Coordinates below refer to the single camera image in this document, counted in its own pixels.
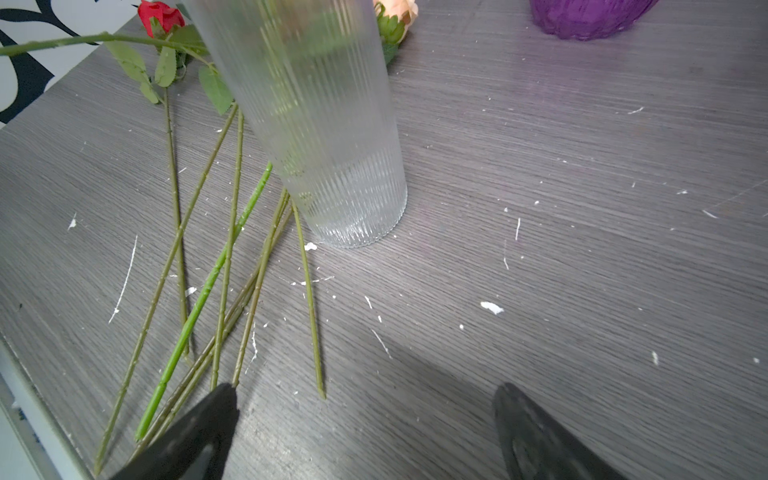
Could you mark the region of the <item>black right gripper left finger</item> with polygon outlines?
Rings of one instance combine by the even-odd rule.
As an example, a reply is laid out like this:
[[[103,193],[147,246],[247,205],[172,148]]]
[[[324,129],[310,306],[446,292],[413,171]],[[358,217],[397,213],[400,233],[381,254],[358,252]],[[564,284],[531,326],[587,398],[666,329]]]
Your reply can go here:
[[[238,418],[235,387],[220,384],[114,477],[220,479]]]

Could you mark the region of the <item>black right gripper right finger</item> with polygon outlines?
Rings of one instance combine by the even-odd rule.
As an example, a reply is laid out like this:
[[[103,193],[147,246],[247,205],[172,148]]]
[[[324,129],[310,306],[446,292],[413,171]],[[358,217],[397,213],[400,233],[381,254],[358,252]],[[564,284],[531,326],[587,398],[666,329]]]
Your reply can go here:
[[[492,408],[512,479],[626,479],[515,385],[500,385]]]

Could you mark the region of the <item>clear ribbed glass vase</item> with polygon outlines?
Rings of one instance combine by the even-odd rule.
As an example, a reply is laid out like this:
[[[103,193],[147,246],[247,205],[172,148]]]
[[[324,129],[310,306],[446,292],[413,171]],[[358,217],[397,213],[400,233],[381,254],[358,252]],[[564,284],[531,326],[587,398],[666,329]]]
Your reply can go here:
[[[188,1],[223,80],[315,236],[372,244],[407,183],[369,1]]]

